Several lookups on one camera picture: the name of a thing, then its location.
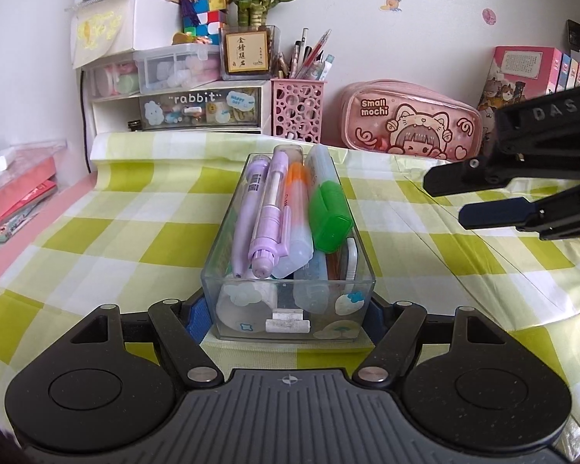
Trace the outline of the green capped highlighter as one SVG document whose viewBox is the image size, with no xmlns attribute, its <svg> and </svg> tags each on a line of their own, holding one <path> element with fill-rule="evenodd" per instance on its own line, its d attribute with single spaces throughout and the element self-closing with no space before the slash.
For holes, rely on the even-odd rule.
<svg viewBox="0 0 580 464">
<path fill-rule="evenodd" d="M 306 157 L 308 217 L 314 248 L 333 254 L 350 234 L 354 220 L 329 150 L 314 145 Z"/>
</svg>

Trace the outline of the clear plastic organizer box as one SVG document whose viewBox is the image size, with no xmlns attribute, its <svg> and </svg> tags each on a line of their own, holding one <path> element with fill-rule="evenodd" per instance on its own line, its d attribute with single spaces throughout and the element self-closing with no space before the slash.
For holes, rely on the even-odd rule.
<svg viewBox="0 0 580 464">
<path fill-rule="evenodd" d="M 222 339 L 358 339 L 375 273 L 327 147 L 248 156 L 202 285 Z"/>
</svg>

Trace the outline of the green checked tablecloth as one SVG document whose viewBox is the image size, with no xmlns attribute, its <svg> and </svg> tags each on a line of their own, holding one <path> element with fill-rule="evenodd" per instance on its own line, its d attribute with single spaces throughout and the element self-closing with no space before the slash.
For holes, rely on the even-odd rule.
<svg viewBox="0 0 580 464">
<path fill-rule="evenodd" d="M 212 241 L 252 153 L 267 137 L 105 134 L 89 193 L 69 189 L 0 250 L 0 425 L 10 380 L 96 307 L 141 311 L 200 285 Z M 467 232 L 459 208 L 481 192 L 432 198 L 428 159 L 333 150 L 386 300 L 433 313 L 482 310 L 561 375 L 572 392 L 567 442 L 580 452 L 580 239 L 543 242 L 514 229 Z"/>
</svg>

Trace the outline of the light purple clear pen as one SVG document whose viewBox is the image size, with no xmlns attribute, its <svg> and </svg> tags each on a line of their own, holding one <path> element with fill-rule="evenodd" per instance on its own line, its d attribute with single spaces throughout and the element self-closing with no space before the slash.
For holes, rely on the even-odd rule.
<svg viewBox="0 0 580 464">
<path fill-rule="evenodd" d="M 281 258 L 288 254 L 290 213 L 285 205 L 288 170 L 288 153 L 275 149 L 248 251 L 251 271 L 256 279 L 269 278 Z"/>
</svg>

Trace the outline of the pink perforated pen holder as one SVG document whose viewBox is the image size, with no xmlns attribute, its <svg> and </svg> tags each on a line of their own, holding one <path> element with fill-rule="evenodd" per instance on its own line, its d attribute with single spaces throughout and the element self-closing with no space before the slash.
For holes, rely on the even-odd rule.
<svg viewBox="0 0 580 464">
<path fill-rule="evenodd" d="M 325 85 L 321 81 L 274 78 L 271 82 L 271 134 L 320 143 Z"/>
</svg>

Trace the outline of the pink books stack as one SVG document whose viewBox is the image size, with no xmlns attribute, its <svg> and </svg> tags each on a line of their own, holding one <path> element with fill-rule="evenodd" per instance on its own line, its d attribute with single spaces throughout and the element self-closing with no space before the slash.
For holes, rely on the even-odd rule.
<svg viewBox="0 0 580 464">
<path fill-rule="evenodd" d="M 0 248 L 57 192 L 56 157 L 67 148 L 63 140 L 10 147 L 11 166 L 0 173 Z"/>
</svg>

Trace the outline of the orange highlighter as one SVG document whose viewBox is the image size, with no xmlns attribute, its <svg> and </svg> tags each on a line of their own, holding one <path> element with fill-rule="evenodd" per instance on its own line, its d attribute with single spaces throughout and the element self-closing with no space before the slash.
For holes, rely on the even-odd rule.
<svg viewBox="0 0 580 464">
<path fill-rule="evenodd" d="M 290 211 L 288 254 L 273 269 L 275 279 L 288 279 L 313 257 L 314 247 L 308 215 L 307 170 L 301 162 L 290 164 L 286 179 L 285 205 Z"/>
</svg>

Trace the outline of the clear plastic drawer box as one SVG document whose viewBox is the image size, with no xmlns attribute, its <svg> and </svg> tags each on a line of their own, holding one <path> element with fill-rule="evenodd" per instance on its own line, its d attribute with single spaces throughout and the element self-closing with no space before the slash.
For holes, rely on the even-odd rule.
<svg viewBox="0 0 580 464">
<path fill-rule="evenodd" d="M 178 44 L 121 53 L 85 71 L 92 99 L 190 89 L 221 78 L 218 45 Z"/>
</svg>

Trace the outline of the white drawer organizer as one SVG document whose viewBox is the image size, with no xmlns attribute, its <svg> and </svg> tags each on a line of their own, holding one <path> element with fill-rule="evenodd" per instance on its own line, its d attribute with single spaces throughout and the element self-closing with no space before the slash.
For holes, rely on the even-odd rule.
<svg viewBox="0 0 580 464">
<path fill-rule="evenodd" d="M 216 81 L 189 90 L 95 99 L 97 134 L 194 130 L 271 134 L 269 81 Z"/>
</svg>

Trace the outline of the pink cat pencil case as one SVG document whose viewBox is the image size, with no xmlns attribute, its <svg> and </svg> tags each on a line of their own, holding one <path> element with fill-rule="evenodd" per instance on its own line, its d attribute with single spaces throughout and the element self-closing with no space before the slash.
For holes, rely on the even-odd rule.
<svg viewBox="0 0 580 464">
<path fill-rule="evenodd" d="M 357 82 L 341 96 L 341 137 L 354 150 L 463 161 L 479 154 L 479 112 L 401 81 Z"/>
</svg>

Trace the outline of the colourful cube puzzle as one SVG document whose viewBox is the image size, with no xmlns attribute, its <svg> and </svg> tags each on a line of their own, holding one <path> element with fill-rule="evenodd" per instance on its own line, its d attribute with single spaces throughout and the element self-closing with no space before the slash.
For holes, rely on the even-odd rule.
<svg viewBox="0 0 580 464">
<path fill-rule="evenodd" d="M 183 32 L 197 42 L 220 44 L 227 21 L 227 0 L 180 0 Z"/>
</svg>

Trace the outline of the cartoon book box set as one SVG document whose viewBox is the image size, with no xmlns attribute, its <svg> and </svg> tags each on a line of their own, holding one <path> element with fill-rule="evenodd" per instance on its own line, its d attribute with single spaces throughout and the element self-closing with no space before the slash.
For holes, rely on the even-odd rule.
<svg viewBox="0 0 580 464">
<path fill-rule="evenodd" d="M 478 111 L 484 130 L 505 106 L 580 87 L 580 62 L 553 47 L 498 46 L 493 53 Z"/>
</svg>

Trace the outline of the purple novelty pen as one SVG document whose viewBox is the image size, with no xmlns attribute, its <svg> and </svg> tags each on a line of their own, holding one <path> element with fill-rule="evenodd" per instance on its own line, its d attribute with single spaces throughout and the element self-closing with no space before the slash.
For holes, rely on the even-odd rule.
<svg viewBox="0 0 580 464">
<path fill-rule="evenodd" d="M 267 155 L 256 155 L 245 171 L 246 184 L 234 226 L 231 250 L 232 274 L 239 279 L 249 269 L 248 250 L 269 166 L 270 158 Z"/>
</svg>

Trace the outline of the pens in holder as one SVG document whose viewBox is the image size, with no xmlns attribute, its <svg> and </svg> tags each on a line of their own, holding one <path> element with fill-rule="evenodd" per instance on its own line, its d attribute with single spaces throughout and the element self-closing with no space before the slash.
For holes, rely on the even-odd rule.
<svg viewBox="0 0 580 464">
<path fill-rule="evenodd" d="M 333 56 L 325 58 L 325 47 L 331 32 L 331 29 L 328 29 L 314 45 L 310 45 L 309 28 L 304 27 L 300 38 L 291 48 L 289 58 L 286 58 L 284 53 L 277 54 L 275 58 L 277 78 L 308 81 L 320 81 L 325 78 L 325 67 L 334 61 Z"/>
</svg>

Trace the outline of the pink round wall sticker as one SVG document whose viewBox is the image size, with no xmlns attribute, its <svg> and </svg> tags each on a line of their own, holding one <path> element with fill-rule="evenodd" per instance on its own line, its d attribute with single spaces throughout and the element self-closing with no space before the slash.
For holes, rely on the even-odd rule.
<svg viewBox="0 0 580 464">
<path fill-rule="evenodd" d="M 496 24 L 496 13 L 489 7 L 485 7 L 482 10 L 482 19 L 487 25 L 493 26 Z"/>
</svg>

